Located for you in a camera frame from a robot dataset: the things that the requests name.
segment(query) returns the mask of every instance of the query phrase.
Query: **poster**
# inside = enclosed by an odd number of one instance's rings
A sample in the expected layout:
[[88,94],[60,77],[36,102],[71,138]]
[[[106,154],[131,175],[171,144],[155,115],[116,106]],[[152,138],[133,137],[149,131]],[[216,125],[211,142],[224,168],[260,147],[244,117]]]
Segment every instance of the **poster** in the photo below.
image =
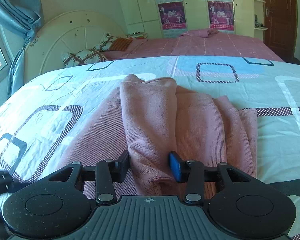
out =
[[231,2],[208,1],[210,27],[224,31],[234,31],[234,13]]
[[186,29],[186,15],[183,2],[158,4],[163,30]]

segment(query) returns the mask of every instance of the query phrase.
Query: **white headboard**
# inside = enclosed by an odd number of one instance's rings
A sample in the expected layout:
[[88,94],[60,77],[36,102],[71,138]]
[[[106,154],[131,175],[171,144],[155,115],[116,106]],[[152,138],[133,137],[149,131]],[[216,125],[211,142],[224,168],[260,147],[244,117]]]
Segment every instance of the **white headboard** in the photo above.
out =
[[57,16],[45,24],[26,47],[24,83],[64,68],[62,52],[92,49],[107,32],[117,37],[125,36],[113,20],[97,12],[73,11]]

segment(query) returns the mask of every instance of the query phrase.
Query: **curtain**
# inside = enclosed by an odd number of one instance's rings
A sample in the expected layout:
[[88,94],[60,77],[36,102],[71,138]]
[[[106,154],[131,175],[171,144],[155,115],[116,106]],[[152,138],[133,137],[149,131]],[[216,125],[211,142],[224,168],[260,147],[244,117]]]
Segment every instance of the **curtain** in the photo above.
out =
[[40,0],[0,0],[0,24],[22,36],[25,44],[15,56],[10,72],[8,93],[14,94],[23,86],[25,48],[43,26],[44,18]]

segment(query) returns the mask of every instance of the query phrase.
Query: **screw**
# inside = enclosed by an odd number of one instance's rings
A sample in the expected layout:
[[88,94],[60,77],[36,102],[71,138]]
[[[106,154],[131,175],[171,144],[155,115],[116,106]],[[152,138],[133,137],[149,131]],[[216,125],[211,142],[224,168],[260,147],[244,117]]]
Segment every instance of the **screw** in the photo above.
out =
[[113,198],[114,198],[113,195],[112,194],[108,194],[108,193],[101,194],[101,195],[98,196],[98,200],[105,201],[105,202],[113,200]]
[[186,195],[186,199],[188,201],[194,202],[194,201],[199,201],[201,199],[201,196],[199,194],[188,194]]

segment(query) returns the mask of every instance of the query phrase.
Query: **circular pad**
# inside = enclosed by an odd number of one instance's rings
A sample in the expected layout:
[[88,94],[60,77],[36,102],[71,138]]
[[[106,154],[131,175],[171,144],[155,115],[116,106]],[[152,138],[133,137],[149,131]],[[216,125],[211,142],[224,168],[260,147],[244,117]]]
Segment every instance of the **circular pad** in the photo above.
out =
[[59,211],[63,206],[61,198],[50,195],[38,195],[34,196],[26,202],[26,209],[34,215],[46,216]]
[[234,237],[273,239],[290,230],[296,208],[287,196],[262,182],[230,182],[210,200],[208,214]]
[[248,216],[262,217],[273,210],[273,204],[265,197],[249,195],[237,200],[237,209]]

